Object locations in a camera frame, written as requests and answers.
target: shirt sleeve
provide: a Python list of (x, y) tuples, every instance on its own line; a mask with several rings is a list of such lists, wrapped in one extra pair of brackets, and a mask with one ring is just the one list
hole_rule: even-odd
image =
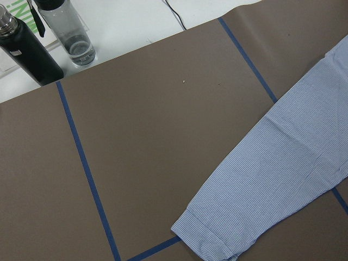
[(203, 260), (236, 260), (348, 176), (348, 36), (222, 161), (172, 230)]

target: blue striped sleeve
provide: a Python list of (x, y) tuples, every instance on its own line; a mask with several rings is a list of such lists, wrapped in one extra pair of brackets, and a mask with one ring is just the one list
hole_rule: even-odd
[(236, 260), (348, 176), (348, 36), (222, 161), (172, 230), (205, 261)]

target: white sticker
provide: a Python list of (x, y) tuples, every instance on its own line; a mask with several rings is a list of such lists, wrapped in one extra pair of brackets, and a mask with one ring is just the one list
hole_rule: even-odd
[(20, 50), (16, 50), (16, 51), (13, 51), (13, 52), (10, 52), (13, 56), (17, 56), (17, 55), (21, 55), (22, 52)]

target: brown mat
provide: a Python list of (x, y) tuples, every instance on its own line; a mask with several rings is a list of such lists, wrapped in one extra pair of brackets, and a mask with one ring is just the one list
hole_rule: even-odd
[[(223, 17), (278, 98), (348, 34), (346, 1), (298, 3)], [(122, 260), (175, 236), (197, 190), (272, 106), (219, 20), (62, 85)], [(0, 127), (2, 260), (112, 260), (55, 86), (0, 104)], [(347, 180), (338, 190), (347, 199)], [(346, 217), (329, 191), (240, 258), (346, 260)], [(199, 260), (182, 242), (148, 257), (163, 259)]]

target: silver bottle cap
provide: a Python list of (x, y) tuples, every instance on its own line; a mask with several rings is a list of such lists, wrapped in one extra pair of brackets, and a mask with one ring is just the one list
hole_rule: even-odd
[(0, 4), (0, 36), (8, 36), (17, 28), (17, 20)]

